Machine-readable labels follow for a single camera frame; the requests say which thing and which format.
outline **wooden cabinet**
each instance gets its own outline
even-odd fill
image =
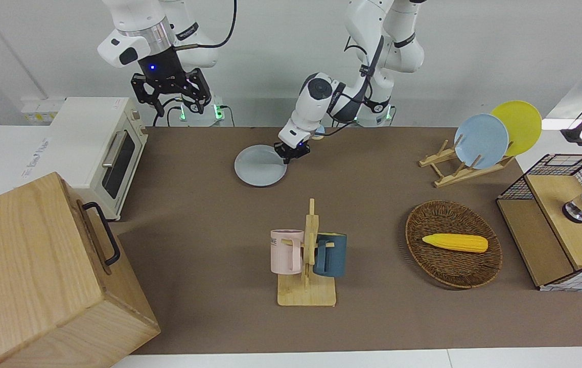
[[[0,367],[111,366],[159,333],[114,245],[57,174],[0,196]]]

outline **plate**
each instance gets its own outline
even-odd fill
[[[508,141],[513,142],[506,156],[527,152],[536,144],[543,130],[541,113],[531,103],[509,101],[497,106],[491,115],[502,121],[508,131]]]
[[[269,145],[252,145],[239,153],[234,161],[239,178],[254,187],[267,187],[286,174],[284,160]]]
[[[470,166],[480,154],[482,158],[475,169],[486,169],[498,163],[508,147],[508,132],[500,119],[491,114],[478,114],[468,118],[457,129],[454,140],[463,135],[456,146],[456,155]]]

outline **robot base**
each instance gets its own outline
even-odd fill
[[[379,126],[390,126],[391,125],[391,109],[393,106],[388,105],[383,112],[376,113],[370,111],[370,109],[365,106],[361,108],[359,114],[357,114],[357,125],[363,126],[363,128],[378,128]]]
[[[219,96],[212,96],[211,103],[204,108],[202,114],[190,111],[185,105],[179,118],[174,118],[177,114],[171,113],[170,126],[223,126],[225,121],[223,109],[219,106],[223,104],[223,99]]]

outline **toaster oven door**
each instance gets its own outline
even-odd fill
[[[129,122],[126,122],[123,124],[123,130],[115,133],[109,151],[102,161],[104,175],[99,192],[106,197],[107,202],[112,203],[116,214],[122,207],[142,148],[136,131]]]

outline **black metal handle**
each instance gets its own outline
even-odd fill
[[[96,202],[89,202],[82,205],[82,209],[85,211],[88,211],[91,208],[95,208],[98,211],[98,214],[100,215],[100,220],[102,221],[102,226],[104,226],[104,231],[107,232],[107,235],[109,236],[109,241],[111,242],[111,247],[113,247],[113,256],[109,257],[109,259],[106,259],[104,261],[105,265],[111,266],[114,263],[116,263],[116,261],[118,261],[118,258],[121,257],[121,250],[120,248],[118,248],[118,243],[116,243],[116,239],[113,237],[113,233],[111,233],[109,223],[107,222],[107,219],[104,217],[100,205],[97,204]]]

